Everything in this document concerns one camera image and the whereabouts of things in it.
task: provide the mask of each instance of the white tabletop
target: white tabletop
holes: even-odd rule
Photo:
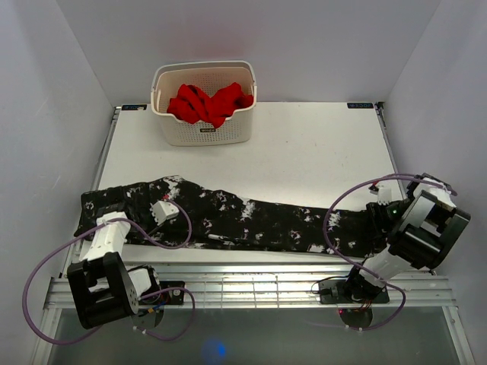
[[[374,109],[346,103],[258,103],[253,136],[244,143],[184,148],[169,145],[159,118],[120,112],[99,189],[181,175],[207,189],[294,205],[327,208],[346,189],[393,173]],[[393,198],[399,186],[390,183]],[[364,209],[375,196],[362,189],[339,208]],[[125,245],[126,262],[322,262],[329,256],[291,252],[163,250]]]

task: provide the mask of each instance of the gray wall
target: gray wall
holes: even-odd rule
[[[440,0],[58,0],[114,105],[173,62],[246,59],[261,100],[383,100]]]
[[[399,169],[429,172],[472,215],[440,270],[477,363],[487,362],[487,2],[443,0],[386,102]]]
[[[113,109],[55,0],[1,1],[0,49],[0,363],[23,364],[35,339],[24,282],[72,237]],[[33,284],[37,323],[62,259]]]

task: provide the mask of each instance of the red garment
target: red garment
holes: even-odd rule
[[[252,104],[253,96],[244,95],[242,87],[236,82],[218,90],[211,98],[199,87],[183,84],[177,96],[170,99],[167,112],[191,124],[202,120],[220,128],[236,109],[247,108]]]

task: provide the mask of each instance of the purple cable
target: purple cable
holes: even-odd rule
[[[196,301],[195,301],[195,297],[194,297],[193,293],[191,293],[191,291],[189,291],[185,287],[167,287],[166,289],[161,289],[161,290],[155,291],[154,293],[150,293],[150,294],[144,295],[140,299],[143,300],[143,299],[147,299],[147,298],[150,298],[150,297],[155,297],[156,295],[159,295],[159,294],[162,294],[162,293],[167,293],[168,291],[172,291],[172,290],[181,290],[181,291],[184,291],[185,293],[188,293],[189,296],[191,297],[191,304],[193,305],[193,308],[191,310],[191,317],[189,318],[189,321],[186,324],[186,326],[184,326],[183,330],[180,333],[178,333],[177,335],[175,335],[175,336],[162,337],[158,333],[155,333],[153,331],[148,331],[146,329],[143,329],[141,327],[136,326],[136,328],[140,332],[142,332],[144,334],[147,334],[149,336],[152,336],[152,337],[156,338],[157,340],[166,341],[166,342],[177,340],[179,337],[181,337],[182,335],[184,335],[186,333],[186,331],[189,329],[189,327],[193,323],[193,320],[195,318],[195,311],[196,311]]]
[[[351,329],[354,329],[356,331],[370,331],[372,329],[378,329],[380,327],[382,327],[383,325],[386,325],[387,323],[389,323],[390,321],[392,321],[394,318],[396,318],[396,316],[400,313],[401,310],[403,310],[404,308],[404,305],[406,304],[406,292],[401,289],[400,287],[397,287],[396,285],[392,285],[392,284],[389,284],[387,283],[385,280],[383,280],[382,278],[379,277],[379,275],[377,275],[375,272],[373,272],[372,270],[369,270],[368,268],[364,267],[363,265],[359,264],[358,262],[355,262],[351,259],[349,259],[348,257],[346,257],[345,255],[343,255],[331,242],[331,240],[329,239],[328,237],[328,230],[327,230],[327,225],[328,225],[328,221],[331,217],[331,214],[333,213],[333,210],[335,209],[335,207],[347,196],[349,195],[350,193],[354,192],[355,190],[358,190],[364,186],[368,186],[370,184],[374,184],[374,183],[378,183],[380,181],[385,181],[385,180],[402,180],[402,181],[413,181],[415,183],[423,183],[423,184],[428,184],[428,185],[431,185],[431,186],[436,186],[437,188],[440,188],[440,189],[444,189],[444,186],[439,184],[439,183],[436,183],[436,182],[429,182],[429,181],[424,181],[422,179],[416,179],[415,177],[413,177],[415,175],[411,175],[411,174],[400,174],[400,173],[391,173],[390,175],[386,175],[384,177],[381,177],[381,178],[378,178],[378,179],[373,179],[373,180],[368,180],[366,182],[362,182],[356,186],[354,186],[353,188],[350,188],[349,190],[347,190],[346,192],[344,192],[343,194],[341,194],[334,202],[333,204],[331,204],[331,206],[328,208],[328,211],[326,212],[325,214],[325,218],[323,219],[323,235],[325,237],[325,241],[326,241],[326,244],[328,245],[329,248],[331,248],[331,250],[335,253],[335,255],[337,255],[338,257],[344,259],[345,261],[347,261],[348,263],[354,265],[355,267],[357,268],[360,268],[361,270],[364,270],[366,271],[367,273],[369,273],[370,275],[374,276],[375,278],[381,280],[382,282],[385,283],[386,286],[388,287],[391,287],[393,288],[394,290],[397,290],[399,291],[402,295],[403,295],[403,299],[401,301],[401,304],[399,305],[399,307],[396,309],[396,311],[391,314],[387,319],[385,319],[384,321],[376,324],[376,325],[373,325],[371,327],[367,327],[367,328],[358,328],[358,327],[349,327]],[[313,322],[308,322],[309,324],[311,325],[317,325],[319,327],[338,327],[336,325],[326,325],[326,324],[322,324],[322,323],[313,323]]]
[[[152,238],[150,238],[150,236],[136,222],[131,221],[130,219],[126,219],[126,218],[114,218],[114,219],[108,220],[106,223],[108,224],[108,223],[114,223],[114,222],[119,222],[119,221],[127,222],[130,225],[132,225],[137,231],[139,231],[140,233],[142,233],[142,235],[144,236],[144,238],[147,239],[153,245],[159,246],[159,247],[161,247],[163,249],[179,249],[181,247],[184,247],[189,242],[189,239],[191,238],[191,235],[193,233],[193,226],[191,224],[191,220],[189,219],[189,215],[186,213],[186,211],[184,209],[182,209],[177,203],[173,202],[172,200],[166,199],[166,202],[170,202],[171,204],[174,204],[183,213],[184,217],[188,221],[188,237],[184,240],[183,243],[181,243],[178,246],[165,246],[165,245],[162,245],[162,244],[154,241]],[[32,284],[32,280],[33,280],[34,276],[36,276],[36,274],[40,270],[40,268],[42,268],[44,266],[44,264],[46,264],[46,262],[48,262],[54,255],[58,254],[63,249],[70,247],[70,245],[78,242],[79,240],[83,240],[85,237],[90,236],[92,233],[96,232],[97,230],[99,230],[100,228],[103,228],[103,227],[105,227],[105,224],[101,224],[99,226],[93,227],[90,230],[87,230],[86,232],[84,232],[83,234],[80,234],[79,236],[73,238],[69,242],[67,242],[64,245],[62,245],[61,247],[59,247],[59,248],[55,249],[54,251],[52,251],[49,255],[47,255],[44,259],[42,259],[37,264],[37,266],[33,269],[33,271],[30,273],[29,277],[27,278],[27,281],[26,281],[25,286],[24,286],[24,291],[22,292],[22,312],[24,314],[25,321],[29,325],[30,329],[32,329],[32,331],[37,336],[39,336],[40,338],[42,338],[44,341],[49,342],[50,344],[57,344],[57,345],[76,344],[76,343],[78,343],[80,341],[83,341],[84,339],[86,339],[87,337],[91,336],[92,334],[94,334],[96,331],[98,331],[101,328],[101,326],[100,327],[96,327],[96,328],[90,330],[89,332],[87,332],[84,335],[82,335],[80,338],[76,338],[74,340],[69,340],[69,341],[60,341],[60,340],[56,340],[55,338],[51,338],[51,337],[49,337],[47,335],[44,335],[36,327],[35,323],[33,322],[32,318],[30,317],[29,309],[27,308],[27,295],[29,293],[29,287]],[[190,294],[190,296],[192,297],[192,300],[193,300],[193,308],[194,308],[194,297],[193,297],[192,294]]]

